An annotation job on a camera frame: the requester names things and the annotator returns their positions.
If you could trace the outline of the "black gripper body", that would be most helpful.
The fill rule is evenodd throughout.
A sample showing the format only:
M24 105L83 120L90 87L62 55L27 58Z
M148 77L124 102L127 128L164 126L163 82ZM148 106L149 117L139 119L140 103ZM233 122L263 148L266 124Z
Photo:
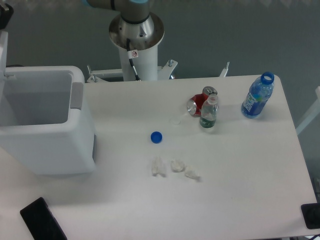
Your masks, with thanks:
M11 5L9 4L0 5L0 30L4 30L7 27L13 14L14 14L14 9Z

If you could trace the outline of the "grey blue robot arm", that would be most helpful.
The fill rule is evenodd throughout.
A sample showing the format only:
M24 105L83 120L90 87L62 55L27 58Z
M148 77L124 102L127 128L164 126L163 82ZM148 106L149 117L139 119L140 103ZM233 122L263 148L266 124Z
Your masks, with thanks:
M83 4L119 12L109 25L109 37L121 49L148 50L163 40L164 24L151 12L148 0L84 0Z

